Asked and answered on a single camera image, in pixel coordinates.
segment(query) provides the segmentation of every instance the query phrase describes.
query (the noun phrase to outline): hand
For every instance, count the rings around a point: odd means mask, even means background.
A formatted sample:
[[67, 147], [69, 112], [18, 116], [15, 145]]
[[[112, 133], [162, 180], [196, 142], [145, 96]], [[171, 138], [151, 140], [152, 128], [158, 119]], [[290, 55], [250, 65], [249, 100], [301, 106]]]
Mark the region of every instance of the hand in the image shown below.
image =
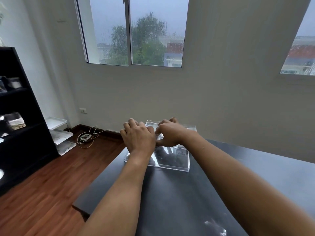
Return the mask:
[[124, 143], [130, 152], [137, 152], [150, 159], [155, 149], [155, 133], [153, 127], [146, 127], [143, 122], [138, 123], [132, 118], [124, 123], [124, 128], [120, 130]]
[[163, 134], [164, 138], [156, 141], [157, 146], [173, 147], [178, 144], [183, 144], [183, 140], [191, 130], [179, 124], [175, 117], [169, 121], [164, 119], [158, 124], [155, 134]]

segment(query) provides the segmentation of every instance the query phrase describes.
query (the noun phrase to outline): window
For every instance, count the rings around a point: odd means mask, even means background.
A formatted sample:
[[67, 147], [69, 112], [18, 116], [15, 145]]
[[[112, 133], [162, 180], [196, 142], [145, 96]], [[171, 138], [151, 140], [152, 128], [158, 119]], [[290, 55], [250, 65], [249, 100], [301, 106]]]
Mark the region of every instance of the window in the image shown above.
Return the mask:
[[88, 63], [182, 66], [188, 0], [77, 0]]
[[280, 73], [315, 75], [315, 0], [311, 0]]

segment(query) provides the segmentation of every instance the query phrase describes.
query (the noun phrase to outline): wall socket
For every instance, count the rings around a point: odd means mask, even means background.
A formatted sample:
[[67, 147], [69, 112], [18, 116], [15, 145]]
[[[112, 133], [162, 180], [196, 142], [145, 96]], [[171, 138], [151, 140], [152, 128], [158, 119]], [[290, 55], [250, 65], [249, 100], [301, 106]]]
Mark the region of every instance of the wall socket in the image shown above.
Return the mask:
[[85, 113], [85, 114], [88, 113], [88, 112], [86, 111], [86, 108], [80, 108], [80, 112], [81, 112], [81, 113]]

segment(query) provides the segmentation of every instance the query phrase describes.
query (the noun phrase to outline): clear acrylic box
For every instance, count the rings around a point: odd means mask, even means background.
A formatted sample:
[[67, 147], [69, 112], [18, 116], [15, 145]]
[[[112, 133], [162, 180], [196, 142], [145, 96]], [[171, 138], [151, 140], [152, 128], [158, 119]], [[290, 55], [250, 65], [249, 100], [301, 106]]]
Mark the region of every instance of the clear acrylic box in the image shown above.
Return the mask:
[[[154, 130], [158, 127], [158, 121], [147, 121], [146, 126], [152, 126]], [[184, 127], [196, 131], [196, 126], [193, 125], [183, 125]], [[158, 140], [163, 138], [163, 134], [156, 135]], [[125, 162], [127, 162], [130, 153], [128, 152], [125, 157]], [[153, 152], [148, 166], [161, 167], [173, 170], [189, 171], [189, 151], [182, 145], [177, 145], [174, 147], [156, 147]]]

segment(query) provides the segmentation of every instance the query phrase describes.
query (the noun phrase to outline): tabletop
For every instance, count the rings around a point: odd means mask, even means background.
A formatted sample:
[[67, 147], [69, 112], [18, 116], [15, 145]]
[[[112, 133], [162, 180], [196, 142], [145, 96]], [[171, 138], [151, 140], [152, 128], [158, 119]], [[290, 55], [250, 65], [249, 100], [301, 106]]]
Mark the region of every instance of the tabletop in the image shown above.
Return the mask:
[[[209, 140], [315, 218], [315, 164]], [[73, 207], [90, 215], [125, 165], [125, 148], [81, 193]], [[247, 235], [228, 211], [201, 167], [190, 171], [148, 167], [136, 235]]]

